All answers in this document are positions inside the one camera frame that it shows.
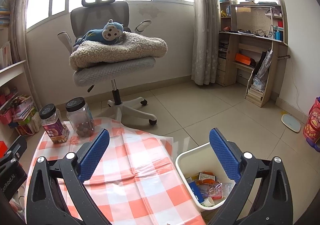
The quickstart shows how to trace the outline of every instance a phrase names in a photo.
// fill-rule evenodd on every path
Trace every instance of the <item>red and white tablecloth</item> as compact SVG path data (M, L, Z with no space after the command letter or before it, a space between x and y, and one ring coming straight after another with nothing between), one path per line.
M69 122L66 143L53 144L44 133L32 159L25 196L38 157L55 160L68 152L77 152L105 128L110 144L84 185L113 225L204 225L171 161L172 138L127 128L110 118L94 121L96 133L87 139L79 139ZM70 213L80 219L63 181L59 180L59 184Z

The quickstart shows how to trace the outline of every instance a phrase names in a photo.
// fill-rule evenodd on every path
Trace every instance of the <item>black jar lid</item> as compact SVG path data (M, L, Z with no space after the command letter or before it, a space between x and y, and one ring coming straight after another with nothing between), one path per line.
M54 104L45 105L39 112L41 119L47 119L56 112L56 106Z
M83 108L85 105L84 98L77 97L74 99L71 99L69 102L66 103L66 110L68 112L74 112L79 110L80 108Z

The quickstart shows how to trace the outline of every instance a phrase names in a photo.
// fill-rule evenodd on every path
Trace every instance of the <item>wall stain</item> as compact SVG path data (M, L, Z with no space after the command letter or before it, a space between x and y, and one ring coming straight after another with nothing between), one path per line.
M139 8L138 13L141 15L148 14L151 18L156 18L158 14L163 13L155 5L148 5L148 7Z

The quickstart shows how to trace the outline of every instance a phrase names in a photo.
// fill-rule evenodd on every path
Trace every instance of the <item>blue bottle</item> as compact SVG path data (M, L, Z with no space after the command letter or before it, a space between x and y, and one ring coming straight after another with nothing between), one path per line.
M281 40L281 34L279 31L276 32L276 40Z

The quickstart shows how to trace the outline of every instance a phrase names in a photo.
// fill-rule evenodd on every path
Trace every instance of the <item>caster wheel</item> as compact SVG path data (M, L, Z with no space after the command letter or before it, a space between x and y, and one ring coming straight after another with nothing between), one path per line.
M149 124L150 124L151 126L154 126L156 123L157 123L157 120L151 120L151 119L149 119Z
M144 101L141 101L140 103L141 105L146 106L148 104L148 101L144 100Z

